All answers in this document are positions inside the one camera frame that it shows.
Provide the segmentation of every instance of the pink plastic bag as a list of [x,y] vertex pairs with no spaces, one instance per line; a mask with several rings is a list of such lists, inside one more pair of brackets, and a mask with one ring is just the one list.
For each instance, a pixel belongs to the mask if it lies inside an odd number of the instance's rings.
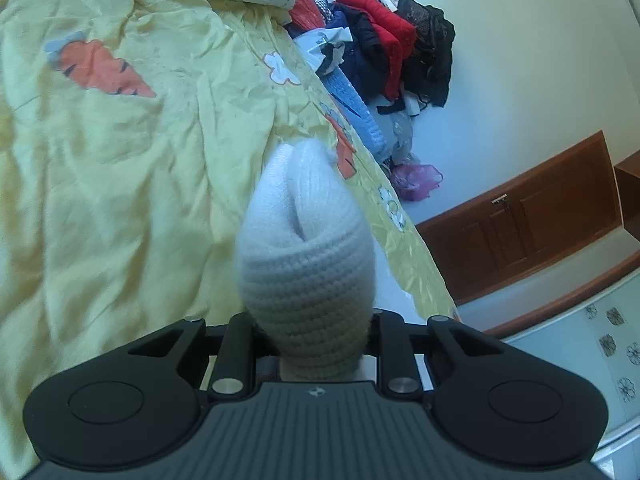
[[391,172],[391,185],[402,200],[417,202],[440,187],[442,174],[431,164],[401,164]]

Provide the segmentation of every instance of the carrot print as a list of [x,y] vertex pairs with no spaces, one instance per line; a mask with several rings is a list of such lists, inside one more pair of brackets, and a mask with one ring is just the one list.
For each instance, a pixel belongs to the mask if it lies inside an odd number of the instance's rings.
[[338,145],[335,149],[338,156],[338,170],[340,170],[343,179],[347,180],[356,174],[356,165],[353,161],[353,154],[356,150],[351,145],[349,134],[342,126],[342,121],[338,113],[335,110],[331,110],[331,108],[324,103],[321,103],[321,108],[324,112],[324,118],[334,127],[338,139]]
[[129,63],[114,58],[100,40],[85,41],[82,32],[50,41],[44,50],[53,67],[82,88],[116,95],[156,96]]

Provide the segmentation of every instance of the bed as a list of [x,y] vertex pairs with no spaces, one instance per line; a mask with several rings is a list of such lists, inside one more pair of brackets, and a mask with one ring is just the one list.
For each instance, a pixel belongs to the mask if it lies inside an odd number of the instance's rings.
[[182,317],[242,310],[235,235],[281,142],[336,148],[417,315],[452,313],[286,19],[232,0],[0,0],[0,477],[36,460],[21,411],[46,377]]

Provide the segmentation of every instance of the wooden cabinet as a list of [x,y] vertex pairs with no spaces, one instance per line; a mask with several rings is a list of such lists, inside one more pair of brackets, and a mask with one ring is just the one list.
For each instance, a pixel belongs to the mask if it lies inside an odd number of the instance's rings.
[[640,240],[640,151],[616,165],[625,229]]
[[462,304],[555,263],[620,222],[599,132],[417,229]]

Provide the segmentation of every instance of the white knitted beanie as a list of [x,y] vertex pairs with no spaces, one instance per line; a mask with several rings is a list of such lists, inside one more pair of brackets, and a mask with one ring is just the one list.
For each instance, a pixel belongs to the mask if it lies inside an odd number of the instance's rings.
[[236,242],[242,301],[286,381],[351,380],[369,332],[372,237],[332,162],[315,139],[279,146]]

